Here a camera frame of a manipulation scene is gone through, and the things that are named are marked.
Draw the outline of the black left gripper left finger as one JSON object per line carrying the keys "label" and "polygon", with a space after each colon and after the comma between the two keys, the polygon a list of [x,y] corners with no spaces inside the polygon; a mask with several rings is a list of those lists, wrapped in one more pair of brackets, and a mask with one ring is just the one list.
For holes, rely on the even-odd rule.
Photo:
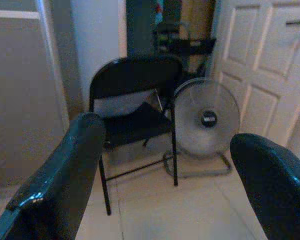
{"label": "black left gripper left finger", "polygon": [[53,153],[6,205],[0,216],[0,240],[75,239],[105,136],[97,114],[79,114]]}

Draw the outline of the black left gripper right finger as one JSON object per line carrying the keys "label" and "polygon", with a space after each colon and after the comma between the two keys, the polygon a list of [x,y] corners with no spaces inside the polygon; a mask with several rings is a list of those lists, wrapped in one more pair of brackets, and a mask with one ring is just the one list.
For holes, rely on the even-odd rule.
{"label": "black left gripper right finger", "polygon": [[230,154],[249,203],[269,240],[300,240],[300,160],[289,149],[239,133]]}

